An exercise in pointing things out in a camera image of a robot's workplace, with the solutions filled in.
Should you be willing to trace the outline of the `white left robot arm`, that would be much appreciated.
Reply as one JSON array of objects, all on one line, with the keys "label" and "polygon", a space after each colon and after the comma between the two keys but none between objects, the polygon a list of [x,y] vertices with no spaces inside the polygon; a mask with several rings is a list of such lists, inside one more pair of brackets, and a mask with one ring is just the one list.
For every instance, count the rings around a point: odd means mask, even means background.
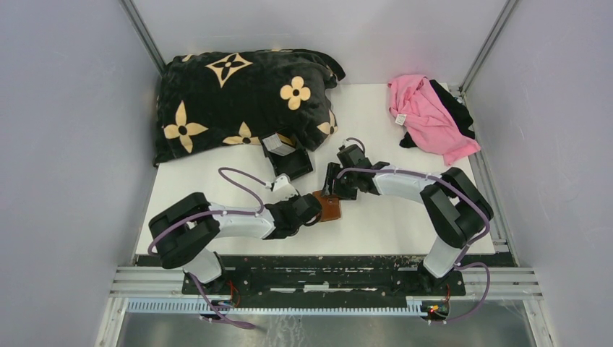
[{"label": "white left robot arm", "polygon": [[298,195],[261,207],[226,207],[209,202],[201,192],[189,194],[153,217],[153,240],[147,253],[162,268],[180,268],[211,294],[219,294],[228,279],[220,256],[207,249],[215,239],[247,237],[286,239],[302,226],[319,221],[322,206],[312,194]]}]

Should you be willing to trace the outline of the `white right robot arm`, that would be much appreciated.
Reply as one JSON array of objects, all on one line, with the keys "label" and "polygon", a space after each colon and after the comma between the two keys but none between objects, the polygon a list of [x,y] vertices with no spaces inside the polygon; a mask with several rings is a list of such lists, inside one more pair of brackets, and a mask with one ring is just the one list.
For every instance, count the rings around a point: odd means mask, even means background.
[{"label": "white right robot arm", "polygon": [[437,238],[417,267],[417,283],[423,293],[438,294],[472,244],[489,232],[493,210],[485,197],[457,167],[434,174],[371,163],[359,145],[340,147],[337,157],[327,165],[323,195],[354,200],[363,192],[425,207]]}]

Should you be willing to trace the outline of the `brown leather card holder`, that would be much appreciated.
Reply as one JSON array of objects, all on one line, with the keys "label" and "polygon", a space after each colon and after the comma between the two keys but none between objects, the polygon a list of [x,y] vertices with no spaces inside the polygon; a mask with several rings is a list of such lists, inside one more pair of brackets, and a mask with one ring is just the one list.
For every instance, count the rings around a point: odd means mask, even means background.
[{"label": "brown leather card holder", "polygon": [[338,196],[334,194],[323,195],[321,190],[312,192],[312,194],[317,198],[322,206],[319,219],[320,223],[341,219],[342,209],[340,198]]}]

